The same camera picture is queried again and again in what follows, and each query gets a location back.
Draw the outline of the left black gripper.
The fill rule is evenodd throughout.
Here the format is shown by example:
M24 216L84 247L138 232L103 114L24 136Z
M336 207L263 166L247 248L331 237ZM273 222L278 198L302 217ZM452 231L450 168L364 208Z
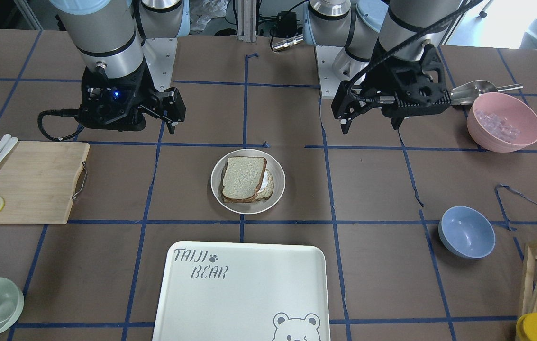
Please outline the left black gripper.
M353 119L373 108L380 108L383 116L391 119L392 128L399 130L407 117L438 115L452 105L437 48L428 43L421 51L417 61L396 56L383 61L366 74L358 94L351 82L340 82L331 110L340 122L342 134L348 134ZM372 101L358 100L360 95Z

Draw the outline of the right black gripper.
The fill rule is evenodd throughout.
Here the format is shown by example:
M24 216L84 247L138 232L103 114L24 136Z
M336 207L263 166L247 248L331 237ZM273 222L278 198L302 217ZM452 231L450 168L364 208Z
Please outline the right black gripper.
M160 119L169 134L185 121L186 105L177 87L156 92L147 62L129 75L109 78L108 65L98 61L82 76L78 123L87 129L140 131L145 117Z

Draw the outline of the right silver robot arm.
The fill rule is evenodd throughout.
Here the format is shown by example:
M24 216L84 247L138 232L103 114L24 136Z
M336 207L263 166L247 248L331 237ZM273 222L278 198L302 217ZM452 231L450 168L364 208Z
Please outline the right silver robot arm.
M185 121L182 95L171 85L177 39L190 33L188 0L54 0L63 26L86 68L79 108L38 115L74 118L78 129L140 131L145 117L165 122L174 134Z

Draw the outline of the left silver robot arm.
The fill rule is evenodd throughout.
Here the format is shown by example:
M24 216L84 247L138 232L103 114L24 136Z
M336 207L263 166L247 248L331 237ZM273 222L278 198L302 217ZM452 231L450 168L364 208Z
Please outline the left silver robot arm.
M437 52L459 0L310 0L305 43L339 48L331 110L343 134L359 115L379 108L397 130L409 117L438 115L452 98Z

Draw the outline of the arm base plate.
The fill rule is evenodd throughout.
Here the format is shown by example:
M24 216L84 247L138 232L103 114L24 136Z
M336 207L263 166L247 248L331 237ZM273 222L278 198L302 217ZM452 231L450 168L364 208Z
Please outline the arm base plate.
M350 80L369 65L368 61L350 56L344 47L317 45L315 52L323 99L334 99L342 81Z
M175 37L145 40L144 56L157 91L165 91L172 84L177 46Z

